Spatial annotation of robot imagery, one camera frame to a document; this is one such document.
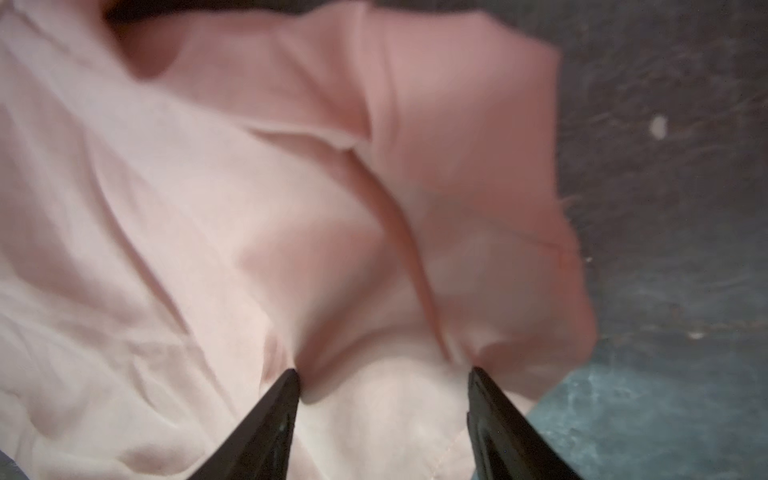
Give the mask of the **pink shorts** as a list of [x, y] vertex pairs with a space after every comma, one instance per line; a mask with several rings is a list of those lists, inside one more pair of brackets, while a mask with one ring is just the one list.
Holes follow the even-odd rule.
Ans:
[[293, 479], [465, 479], [466, 376], [523, 411], [596, 322], [559, 53], [480, 12], [131, 24], [1, 5], [1, 449], [184, 479], [288, 368]]

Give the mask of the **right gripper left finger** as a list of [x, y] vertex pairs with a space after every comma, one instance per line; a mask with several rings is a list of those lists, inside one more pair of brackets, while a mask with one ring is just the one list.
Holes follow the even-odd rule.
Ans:
[[299, 401], [288, 369], [190, 480], [286, 480]]

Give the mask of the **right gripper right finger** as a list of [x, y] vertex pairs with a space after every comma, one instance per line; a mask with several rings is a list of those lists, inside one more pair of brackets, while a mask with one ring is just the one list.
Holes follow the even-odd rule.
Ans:
[[467, 427], [482, 480], [581, 480], [507, 398], [489, 374], [468, 376]]

